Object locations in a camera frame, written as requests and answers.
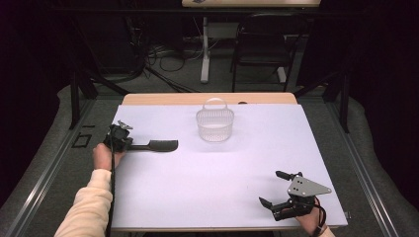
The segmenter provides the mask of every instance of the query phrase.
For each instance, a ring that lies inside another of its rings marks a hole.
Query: black curtain
[[[322,0],[320,7],[350,11],[369,7],[370,15],[354,21],[316,20],[297,84],[308,86],[339,70],[353,53],[354,41],[366,42],[351,66],[350,96],[365,108],[382,167],[406,199],[419,209],[418,5],[413,0]],[[365,34],[359,34],[362,27]]]
[[[20,181],[59,106],[56,93],[69,84],[32,1],[0,3],[1,156],[0,205]]]

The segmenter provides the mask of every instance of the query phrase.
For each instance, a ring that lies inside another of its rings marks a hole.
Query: black cable
[[[326,223],[326,210],[320,205],[320,200],[316,197],[315,198],[318,201],[318,204],[314,204],[314,207],[317,207],[319,210],[318,213],[318,226],[314,230],[313,237],[317,237],[320,234],[321,229],[323,228],[324,224]]]
[[[157,71],[155,71],[154,69],[152,69],[151,67],[145,67],[145,69],[147,71],[149,71],[150,73],[152,73],[153,75],[157,76],[158,78],[160,78],[162,81],[164,81],[166,84],[168,84],[171,88],[173,88],[175,91],[180,92],[180,93],[184,93],[184,92],[200,92],[197,91],[195,89],[189,88],[187,86],[184,86],[182,84],[179,84],[163,75],[161,75],[160,73],[158,73]]]
[[[111,161],[111,194],[113,200],[111,201],[111,207],[109,210],[109,221],[108,226],[106,227],[106,236],[111,236],[111,226],[112,226],[112,219],[114,217],[114,203],[115,203],[115,151],[114,151],[114,142],[112,140],[113,133],[112,129],[110,128],[110,145],[111,145],[111,154],[112,154],[112,161]]]

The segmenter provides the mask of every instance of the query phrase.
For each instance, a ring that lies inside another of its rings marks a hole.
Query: wooden table edge
[[[291,104],[297,101],[293,93],[150,93],[127,94],[123,106],[139,105],[203,105],[210,98],[221,98],[228,104]]]

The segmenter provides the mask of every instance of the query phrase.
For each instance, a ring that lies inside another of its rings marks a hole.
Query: sleeve
[[[89,184],[77,192],[55,236],[105,236],[113,199],[110,180],[110,171],[92,172]]]
[[[335,235],[332,233],[329,226],[327,226],[327,228],[324,230],[324,232],[321,235],[319,235],[319,237],[335,237]]]

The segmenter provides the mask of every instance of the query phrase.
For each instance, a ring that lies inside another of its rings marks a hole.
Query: clear plastic basket
[[[210,104],[211,102],[222,102],[222,105]],[[199,134],[206,141],[226,140],[231,135],[233,121],[234,112],[227,107],[225,100],[220,98],[208,99],[197,112]]]

